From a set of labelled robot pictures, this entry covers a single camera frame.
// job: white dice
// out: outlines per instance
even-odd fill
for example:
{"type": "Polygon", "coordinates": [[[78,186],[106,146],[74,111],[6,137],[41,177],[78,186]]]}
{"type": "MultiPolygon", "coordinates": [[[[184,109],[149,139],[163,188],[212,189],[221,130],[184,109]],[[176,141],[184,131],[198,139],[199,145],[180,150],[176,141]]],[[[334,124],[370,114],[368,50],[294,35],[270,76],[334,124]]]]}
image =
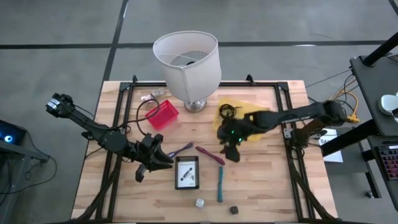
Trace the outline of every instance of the white dice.
{"type": "Polygon", "coordinates": [[[196,206],[198,207],[198,208],[203,208],[203,206],[205,206],[205,201],[203,200],[203,199],[197,199],[197,203],[196,203],[196,206]]]}

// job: keyboard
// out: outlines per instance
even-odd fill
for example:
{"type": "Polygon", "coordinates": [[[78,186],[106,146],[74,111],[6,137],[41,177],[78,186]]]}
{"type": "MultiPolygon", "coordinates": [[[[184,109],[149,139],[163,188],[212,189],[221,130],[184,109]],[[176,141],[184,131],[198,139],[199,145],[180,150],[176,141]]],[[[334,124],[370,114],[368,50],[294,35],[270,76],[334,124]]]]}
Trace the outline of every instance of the keyboard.
{"type": "Polygon", "coordinates": [[[389,146],[379,148],[379,156],[384,164],[384,174],[389,180],[398,180],[398,149],[389,146]]]}

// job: yellow wire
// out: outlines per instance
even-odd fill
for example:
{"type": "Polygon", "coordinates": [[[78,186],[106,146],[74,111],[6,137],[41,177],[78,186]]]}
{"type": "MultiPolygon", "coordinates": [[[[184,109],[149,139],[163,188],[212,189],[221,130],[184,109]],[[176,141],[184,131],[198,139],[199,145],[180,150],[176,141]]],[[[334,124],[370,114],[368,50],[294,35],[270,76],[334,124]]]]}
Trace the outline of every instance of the yellow wire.
{"type": "MultiPolygon", "coordinates": [[[[355,81],[356,81],[356,79],[353,80],[353,81],[351,81],[351,82],[349,82],[349,83],[346,85],[346,89],[347,89],[347,87],[349,87],[351,84],[353,84],[355,81]]],[[[331,97],[329,98],[329,100],[334,100],[334,99],[336,99],[336,98],[338,97],[337,95],[339,95],[341,92],[344,92],[344,86],[340,87],[340,89],[338,89],[337,92],[336,92],[335,94],[333,94],[333,96],[331,96],[331,97]]]]}
{"type": "Polygon", "coordinates": [[[355,99],[355,107],[354,107],[353,114],[356,114],[356,110],[358,109],[358,97],[356,97],[356,95],[352,92],[347,92],[347,94],[351,95],[355,99]]]}
{"type": "Polygon", "coordinates": [[[358,103],[359,103],[358,97],[356,97],[356,95],[354,93],[352,93],[352,92],[346,92],[346,93],[344,92],[345,88],[347,89],[347,87],[349,87],[355,81],[356,81],[356,79],[354,79],[353,81],[349,82],[347,85],[345,85],[345,87],[344,86],[340,87],[339,90],[337,90],[337,92],[333,96],[331,96],[329,98],[329,100],[335,100],[335,99],[337,99],[337,98],[339,98],[339,97],[341,97],[341,96],[343,96],[345,94],[351,95],[355,99],[355,107],[354,107],[353,113],[350,116],[348,116],[348,118],[349,117],[354,117],[356,119],[356,111],[358,109],[358,103]]]}

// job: yellow cloth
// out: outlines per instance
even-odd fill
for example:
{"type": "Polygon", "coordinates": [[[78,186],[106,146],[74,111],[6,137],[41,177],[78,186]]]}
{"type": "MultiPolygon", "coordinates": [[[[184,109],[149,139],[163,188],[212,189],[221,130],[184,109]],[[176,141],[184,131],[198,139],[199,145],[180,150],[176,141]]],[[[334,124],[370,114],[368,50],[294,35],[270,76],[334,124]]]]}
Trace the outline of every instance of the yellow cloth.
{"type": "MultiPolygon", "coordinates": [[[[235,118],[237,119],[242,119],[244,117],[245,113],[250,113],[254,111],[259,111],[259,110],[269,110],[269,108],[261,107],[261,106],[256,106],[250,103],[245,103],[239,100],[235,100],[232,98],[220,98],[218,100],[218,107],[217,107],[217,112],[215,114],[214,120],[213,120],[213,129],[217,131],[218,127],[221,125],[223,118],[218,114],[219,113],[219,108],[223,104],[229,104],[233,107],[239,107],[236,108],[236,115],[235,118]]],[[[248,137],[249,141],[258,141],[261,139],[261,136],[263,134],[253,134],[252,136],[248,137]]]]}

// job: blue light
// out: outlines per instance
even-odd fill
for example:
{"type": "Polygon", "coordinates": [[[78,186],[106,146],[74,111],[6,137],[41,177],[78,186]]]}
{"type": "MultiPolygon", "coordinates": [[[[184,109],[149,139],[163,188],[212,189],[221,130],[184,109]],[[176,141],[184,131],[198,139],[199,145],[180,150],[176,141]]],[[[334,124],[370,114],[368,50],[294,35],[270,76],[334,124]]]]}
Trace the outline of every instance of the blue light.
{"type": "Polygon", "coordinates": [[[4,137],[5,142],[10,143],[12,141],[12,136],[6,136],[4,137]]]}

